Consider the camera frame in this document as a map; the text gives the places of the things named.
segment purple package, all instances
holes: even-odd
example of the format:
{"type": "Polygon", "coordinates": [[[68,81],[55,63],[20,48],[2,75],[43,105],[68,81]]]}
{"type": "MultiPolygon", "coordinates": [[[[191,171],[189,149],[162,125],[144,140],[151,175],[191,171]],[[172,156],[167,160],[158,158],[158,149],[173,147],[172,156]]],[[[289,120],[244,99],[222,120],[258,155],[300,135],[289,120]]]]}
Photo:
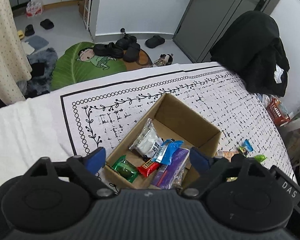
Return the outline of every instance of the purple package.
{"type": "Polygon", "coordinates": [[[186,163],[186,160],[189,156],[189,150],[179,148],[172,156],[171,164],[169,166],[162,165],[154,179],[151,182],[151,185],[162,188],[170,189],[175,177],[179,174],[182,168],[186,163]]]}

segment red basket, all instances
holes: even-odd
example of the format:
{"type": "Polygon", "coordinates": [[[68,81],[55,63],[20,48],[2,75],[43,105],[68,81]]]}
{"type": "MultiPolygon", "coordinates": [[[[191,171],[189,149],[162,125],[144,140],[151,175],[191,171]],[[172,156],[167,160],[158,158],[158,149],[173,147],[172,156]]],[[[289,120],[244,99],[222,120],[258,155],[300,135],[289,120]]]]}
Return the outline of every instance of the red basket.
{"type": "Polygon", "coordinates": [[[267,106],[267,112],[270,115],[275,125],[282,125],[285,122],[290,122],[290,118],[285,118],[276,104],[276,99],[272,98],[270,104],[267,106]]]}

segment black border line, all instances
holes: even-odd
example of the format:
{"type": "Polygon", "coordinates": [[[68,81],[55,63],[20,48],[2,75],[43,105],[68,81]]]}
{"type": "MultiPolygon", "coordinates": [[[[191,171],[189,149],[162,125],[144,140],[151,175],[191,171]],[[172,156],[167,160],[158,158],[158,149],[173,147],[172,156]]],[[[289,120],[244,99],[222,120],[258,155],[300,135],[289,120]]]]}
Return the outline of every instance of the black border line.
{"type": "Polygon", "coordinates": [[[146,80],[146,79],[154,78],[154,77],[160,77],[160,76],[176,74],[176,73],[181,73],[181,72],[187,73],[187,72],[203,70],[203,69],[209,69],[209,68],[214,68],[214,67],[224,67],[224,66],[223,65],[218,65],[218,66],[211,66],[211,67],[196,68],[196,69],[190,69],[190,70],[179,70],[179,71],[174,71],[174,72],[162,73],[162,74],[158,74],[158,75],[147,76],[147,77],[133,79],[133,80],[120,81],[120,82],[111,83],[111,84],[107,84],[107,85],[103,85],[103,86],[99,86],[99,87],[83,89],[83,90],[79,90],[79,91],[76,91],[76,92],[72,92],[72,93],[68,93],[68,94],[60,96],[63,117],[65,119],[67,133],[68,133],[68,136],[69,136],[70,144],[71,144],[72,151],[73,151],[74,155],[77,155],[77,152],[75,150],[74,143],[73,143],[73,140],[72,140],[72,136],[71,136],[71,132],[70,132],[69,122],[68,122],[68,118],[67,118],[67,115],[66,115],[66,109],[65,109],[65,104],[64,104],[63,98],[68,97],[68,96],[72,96],[72,95],[75,95],[75,94],[91,91],[91,90],[96,90],[96,89],[100,89],[100,88],[114,86],[114,85],[119,85],[119,84],[124,84],[124,83],[132,83],[132,82],[146,80]]]}

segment open cardboard box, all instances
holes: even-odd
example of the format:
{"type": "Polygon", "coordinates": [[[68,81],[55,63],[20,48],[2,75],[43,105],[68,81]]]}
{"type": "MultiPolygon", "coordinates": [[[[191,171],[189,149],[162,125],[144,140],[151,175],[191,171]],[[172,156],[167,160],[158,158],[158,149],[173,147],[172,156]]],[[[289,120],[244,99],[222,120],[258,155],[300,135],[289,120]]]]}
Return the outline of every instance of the open cardboard box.
{"type": "MultiPolygon", "coordinates": [[[[206,156],[212,157],[216,154],[221,135],[220,130],[173,95],[164,94],[119,143],[106,160],[106,178],[109,182],[114,183],[118,187],[146,189],[150,186],[156,174],[156,172],[153,172],[148,178],[140,174],[133,183],[130,183],[111,168],[122,155],[126,155],[127,160],[136,167],[144,164],[142,157],[137,152],[130,151],[129,147],[141,133],[148,118],[153,120],[158,135],[164,140],[171,138],[182,140],[184,141],[182,147],[195,146],[206,156]]],[[[199,177],[199,174],[193,167],[190,166],[187,168],[189,170],[184,177],[182,183],[183,188],[188,187],[199,177]]]]}

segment beige dotted cloth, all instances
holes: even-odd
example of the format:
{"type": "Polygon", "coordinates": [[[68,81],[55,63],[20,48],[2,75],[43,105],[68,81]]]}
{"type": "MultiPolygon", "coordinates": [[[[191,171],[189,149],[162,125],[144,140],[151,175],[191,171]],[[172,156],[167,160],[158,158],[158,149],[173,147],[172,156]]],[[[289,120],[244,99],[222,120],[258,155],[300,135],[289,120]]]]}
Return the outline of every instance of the beige dotted cloth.
{"type": "Polygon", "coordinates": [[[9,0],[0,0],[0,99],[10,105],[25,100],[16,82],[31,79],[9,0]]]}

